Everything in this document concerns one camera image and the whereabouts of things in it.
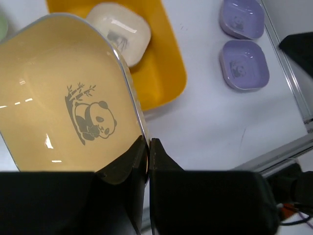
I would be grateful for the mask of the purple panda plate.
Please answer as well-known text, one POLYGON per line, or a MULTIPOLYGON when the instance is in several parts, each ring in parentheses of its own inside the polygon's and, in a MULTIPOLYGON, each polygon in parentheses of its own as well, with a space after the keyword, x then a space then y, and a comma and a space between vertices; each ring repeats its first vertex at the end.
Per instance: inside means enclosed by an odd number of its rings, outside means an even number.
POLYGON ((265 29, 265 13, 256 0, 224 0, 219 23, 221 29, 237 39, 257 40, 265 29))
POLYGON ((230 40, 220 51, 220 64, 226 84, 239 92, 265 87, 270 78, 265 55, 250 40, 230 40))

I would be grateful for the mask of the yellow panda plate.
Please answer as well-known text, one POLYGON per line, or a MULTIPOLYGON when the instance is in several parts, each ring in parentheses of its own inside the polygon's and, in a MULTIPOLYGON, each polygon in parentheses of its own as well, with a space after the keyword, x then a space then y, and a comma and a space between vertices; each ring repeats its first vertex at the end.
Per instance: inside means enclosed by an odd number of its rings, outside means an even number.
POLYGON ((0 133, 19 171, 100 171, 150 142, 130 70, 82 18, 53 13, 0 46, 0 133))

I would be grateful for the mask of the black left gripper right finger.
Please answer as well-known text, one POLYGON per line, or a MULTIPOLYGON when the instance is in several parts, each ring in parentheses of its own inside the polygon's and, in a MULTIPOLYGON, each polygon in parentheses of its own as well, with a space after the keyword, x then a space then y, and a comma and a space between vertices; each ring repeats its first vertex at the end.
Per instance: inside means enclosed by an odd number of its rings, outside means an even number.
POLYGON ((150 221, 155 235, 274 235, 271 189, 251 171, 182 169, 159 139, 150 144, 150 221))

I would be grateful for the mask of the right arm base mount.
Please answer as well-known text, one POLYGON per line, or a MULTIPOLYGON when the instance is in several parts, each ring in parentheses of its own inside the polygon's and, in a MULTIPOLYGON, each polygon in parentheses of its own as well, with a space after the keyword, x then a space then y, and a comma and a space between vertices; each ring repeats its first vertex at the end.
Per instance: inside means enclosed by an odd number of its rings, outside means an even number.
POLYGON ((279 205, 280 225, 312 227, 313 172, 304 172, 298 163, 292 163, 268 176, 267 181, 279 205))

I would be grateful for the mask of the cream panda plate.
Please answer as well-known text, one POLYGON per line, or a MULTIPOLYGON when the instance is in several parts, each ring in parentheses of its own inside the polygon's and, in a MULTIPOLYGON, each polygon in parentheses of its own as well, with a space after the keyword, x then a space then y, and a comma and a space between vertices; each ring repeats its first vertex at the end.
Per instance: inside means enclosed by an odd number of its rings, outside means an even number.
POLYGON ((143 17, 118 3, 102 2, 86 20, 118 49, 128 67, 140 62, 152 36, 143 17))

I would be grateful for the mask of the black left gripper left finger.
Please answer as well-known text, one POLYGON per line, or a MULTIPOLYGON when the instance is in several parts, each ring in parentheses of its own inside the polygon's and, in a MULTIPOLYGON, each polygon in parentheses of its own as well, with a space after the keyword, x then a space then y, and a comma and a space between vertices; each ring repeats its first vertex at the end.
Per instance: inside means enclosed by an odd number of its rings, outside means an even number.
POLYGON ((2 172, 1 234, 140 234, 147 152, 139 136, 98 172, 2 172))

